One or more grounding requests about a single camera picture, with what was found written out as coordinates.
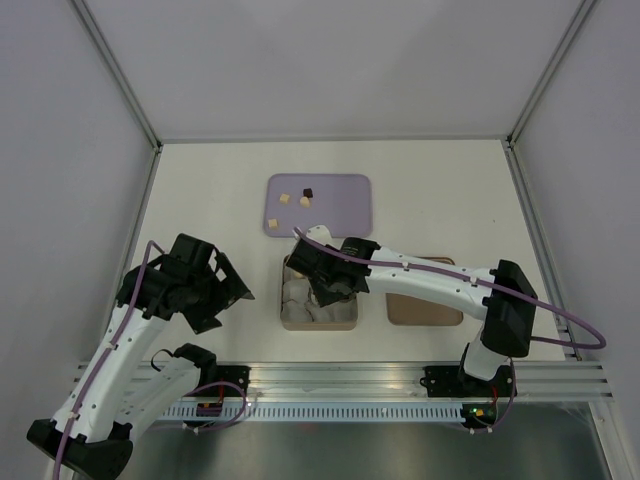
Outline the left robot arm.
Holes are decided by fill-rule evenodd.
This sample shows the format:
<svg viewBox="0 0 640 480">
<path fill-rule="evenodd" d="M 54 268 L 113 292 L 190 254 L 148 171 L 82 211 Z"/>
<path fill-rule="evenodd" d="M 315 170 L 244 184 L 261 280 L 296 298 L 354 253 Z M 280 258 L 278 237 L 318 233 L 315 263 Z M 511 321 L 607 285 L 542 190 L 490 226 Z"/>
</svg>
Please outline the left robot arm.
<svg viewBox="0 0 640 480">
<path fill-rule="evenodd" d="M 253 295 L 226 254 L 187 234 L 168 251 L 151 252 L 149 241 L 139 266 L 124 277 L 115 297 L 107 331 L 67 400 L 49 419 L 36 420 L 28 441 L 53 462 L 51 476 L 64 469 L 88 479 L 116 479 L 131 458 L 135 443 L 183 397 L 205 397 L 221 411 L 235 393 L 240 409 L 228 421 L 187 421 L 193 432 L 227 428 L 248 409 L 247 374 L 226 375 L 216 355 L 186 343 L 136 393 L 126 390 L 145 353 L 174 316 L 201 334 L 221 327 L 217 316 Z"/>
</svg>

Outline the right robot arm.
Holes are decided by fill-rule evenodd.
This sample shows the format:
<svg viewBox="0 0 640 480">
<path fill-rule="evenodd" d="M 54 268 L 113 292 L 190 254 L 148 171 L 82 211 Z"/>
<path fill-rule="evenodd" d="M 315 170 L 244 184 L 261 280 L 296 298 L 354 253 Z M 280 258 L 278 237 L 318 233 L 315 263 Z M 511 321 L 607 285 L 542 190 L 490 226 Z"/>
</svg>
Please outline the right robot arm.
<svg viewBox="0 0 640 480">
<path fill-rule="evenodd" d="M 310 281 L 324 307 L 356 294 L 393 294 L 458 310 L 481 322 L 456 371 L 459 388 L 478 395 L 500 367 L 530 353 L 537 293 L 521 267 L 466 268 L 401 254 L 349 237 L 340 248 L 299 237 L 286 266 Z"/>
</svg>

